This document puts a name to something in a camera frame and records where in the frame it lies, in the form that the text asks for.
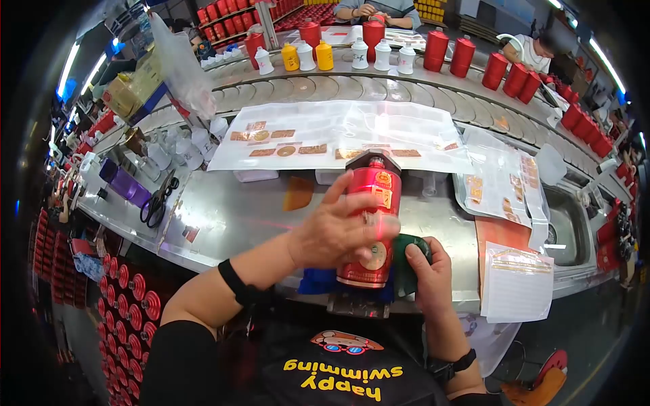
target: white paper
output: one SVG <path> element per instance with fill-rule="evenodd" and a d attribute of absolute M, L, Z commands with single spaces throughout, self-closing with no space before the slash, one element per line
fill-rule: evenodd
<path fill-rule="evenodd" d="M 343 169 L 369 148 L 402 169 L 474 173 L 447 111 L 349 100 L 244 107 L 207 170 Z"/>
<path fill-rule="evenodd" d="M 481 315 L 489 323 L 534 322 L 548 317 L 553 258 L 488 242 Z"/>

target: blue cloth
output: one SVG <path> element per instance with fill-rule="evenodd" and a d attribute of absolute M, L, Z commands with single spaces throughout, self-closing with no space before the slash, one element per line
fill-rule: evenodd
<path fill-rule="evenodd" d="M 77 272 L 81 272 L 95 282 L 99 282 L 104 276 L 104 267 L 98 258 L 93 258 L 84 253 L 76 253 L 73 257 Z"/>
<path fill-rule="evenodd" d="M 395 301 L 393 294 L 393 267 L 388 275 L 386 286 L 381 289 L 362 289 L 340 283 L 336 280 L 336 269 L 320 270 L 307 268 L 303 270 L 298 293 L 303 295 L 320 295 L 330 292 L 348 292 L 364 296 L 371 301 L 392 303 Z"/>

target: fluorescent light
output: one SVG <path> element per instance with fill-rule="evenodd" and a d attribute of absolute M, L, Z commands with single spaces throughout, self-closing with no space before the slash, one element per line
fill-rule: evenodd
<path fill-rule="evenodd" d="M 68 60 L 66 61 L 66 65 L 63 67 L 63 73 L 61 73 L 61 80 L 58 82 L 57 94 L 59 97 L 63 97 L 63 88 L 66 85 L 66 81 L 68 80 L 68 75 L 70 74 L 70 69 L 72 68 L 72 62 L 75 61 L 75 57 L 77 56 L 78 51 L 79 51 L 79 45 L 75 42 L 75 44 L 72 46 L 72 49 L 70 49 L 70 55 L 68 55 Z"/>
<path fill-rule="evenodd" d="M 99 58 L 95 66 L 92 68 L 92 71 L 90 71 L 90 75 L 88 75 L 86 82 L 83 84 L 80 94 L 86 93 L 86 90 L 88 90 L 88 87 L 90 86 L 90 81 L 92 80 L 92 78 L 95 77 L 95 75 L 97 75 L 97 72 L 99 71 L 101 65 L 104 63 L 105 60 L 106 60 L 106 53 L 103 53 L 101 54 L 101 58 Z"/>
<path fill-rule="evenodd" d="M 621 90 L 621 93 L 625 94 L 625 86 L 623 86 L 623 82 L 621 82 L 621 79 L 618 77 L 618 74 L 614 70 L 614 67 L 609 62 L 609 60 L 607 60 L 607 57 L 605 56 L 605 54 L 603 53 L 601 48 L 598 46 L 598 43 L 596 42 L 596 40 L 593 39 L 593 37 L 591 39 L 589 39 L 589 44 L 591 45 L 593 50 L 596 51 L 598 56 L 601 57 L 601 59 L 603 60 L 603 63 L 607 67 L 607 70 L 614 77 L 614 82 L 616 82 L 616 84 L 618 85 L 618 88 Z"/>

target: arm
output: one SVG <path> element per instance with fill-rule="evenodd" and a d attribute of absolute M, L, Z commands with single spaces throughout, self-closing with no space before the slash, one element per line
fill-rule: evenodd
<path fill-rule="evenodd" d="M 396 236 L 399 226 L 394 222 L 366 225 L 361 216 L 348 217 L 357 209 L 380 204 L 370 193 L 348 195 L 339 201 L 353 177 L 351 171 L 340 176 L 301 226 L 233 257 L 230 263 L 242 282 L 267 289 L 296 269 L 331 269 L 361 257 L 370 258 L 367 246 Z M 241 309 L 215 267 L 176 292 L 162 312 L 161 325 L 190 320 L 216 335 L 216 329 Z"/>
<path fill-rule="evenodd" d="M 422 251 L 410 244 L 406 258 L 417 274 L 415 302 L 424 315 L 427 349 L 431 357 L 455 362 L 471 349 L 451 298 L 451 259 L 443 246 L 433 237 L 425 240 L 431 247 L 433 264 L 430 266 Z M 486 393 L 478 362 L 458 372 L 444 387 L 451 400 L 470 393 Z"/>

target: plastic bag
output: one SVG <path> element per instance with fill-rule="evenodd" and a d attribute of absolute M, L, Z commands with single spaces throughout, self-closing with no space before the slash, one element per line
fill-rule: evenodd
<path fill-rule="evenodd" d="M 161 61 L 162 77 L 183 108 L 204 120 L 216 112 L 212 82 L 199 65 L 185 32 L 173 34 L 156 13 L 150 18 L 156 52 Z"/>

